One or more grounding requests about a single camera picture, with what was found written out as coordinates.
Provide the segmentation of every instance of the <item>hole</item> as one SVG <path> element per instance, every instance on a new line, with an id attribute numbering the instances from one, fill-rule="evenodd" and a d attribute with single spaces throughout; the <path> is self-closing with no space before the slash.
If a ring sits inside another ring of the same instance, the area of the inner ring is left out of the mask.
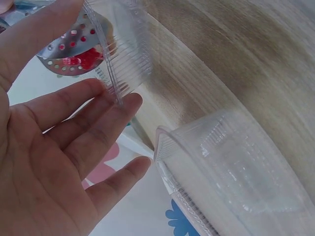
<path id="1" fill-rule="evenodd" d="M 63 51 L 65 49 L 65 45 L 64 44 L 60 44 L 59 45 L 59 50 Z"/>

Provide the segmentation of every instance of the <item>wood grain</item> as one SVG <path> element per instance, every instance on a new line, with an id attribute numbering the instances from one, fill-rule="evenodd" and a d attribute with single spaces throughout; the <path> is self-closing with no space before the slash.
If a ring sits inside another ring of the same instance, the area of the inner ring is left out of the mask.
<path id="1" fill-rule="evenodd" d="M 138 92 L 150 140 L 221 108 L 260 123 L 315 202 L 315 2 L 149 0 L 154 71 Z"/>

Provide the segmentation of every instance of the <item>clear plastic container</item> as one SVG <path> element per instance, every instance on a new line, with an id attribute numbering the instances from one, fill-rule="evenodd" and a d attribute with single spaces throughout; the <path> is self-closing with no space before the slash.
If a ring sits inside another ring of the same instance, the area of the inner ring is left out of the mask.
<path id="1" fill-rule="evenodd" d="M 201 235 L 313 236 L 315 206 L 250 116 L 225 110 L 157 129 L 155 162 Z"/>
<path id="2" fill-rule="evenodd" d="M 0 15 L 0 29 L 12 26 L 53 2 L 16 0 L 10 11 Z M 80 70 L 80 80 L 100 79 L 122 103 L 122 97 L 146 80 L 152 70 L 146 17 L 138 0 L 85 1 L 76 23 L 43 48 L 37 57 L 48 74 L 74 76 Z M 90 63 L 95 55 L 97 59 Z"/>

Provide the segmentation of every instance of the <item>plastic lid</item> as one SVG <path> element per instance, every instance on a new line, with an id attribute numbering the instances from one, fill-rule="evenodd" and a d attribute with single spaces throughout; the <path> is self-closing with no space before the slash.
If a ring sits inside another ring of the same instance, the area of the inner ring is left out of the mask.
<path id="1" fill-rule="evenodd" d="M 314 235 L 315 207 L 250 116 L 221 111 L 157 130 L 155 161 L 201 235 Z"/>

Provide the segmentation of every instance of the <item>red object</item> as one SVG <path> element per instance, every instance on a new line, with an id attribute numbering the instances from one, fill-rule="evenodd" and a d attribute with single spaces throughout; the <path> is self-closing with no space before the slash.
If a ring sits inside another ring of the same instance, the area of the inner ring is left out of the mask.
<path id="1" fill-rule="evenodd" d="M 63 64 L 80 65 L 84 70 L 89 70 L 99 59 L 104 59 L 102 53 L 99 53 L 95 48 L 91 48 L 90 50 L 74 57 L 64 58 Z"/>
<path id="2" fill-rule="evenodd" d="M 64 50 L 64 49 L 65 49 L 65 45 L 64 45 L 64 44 L 60 44 L 60 45 L 59 45 L 59 49 L 60 49 L 60 50 Z"/>

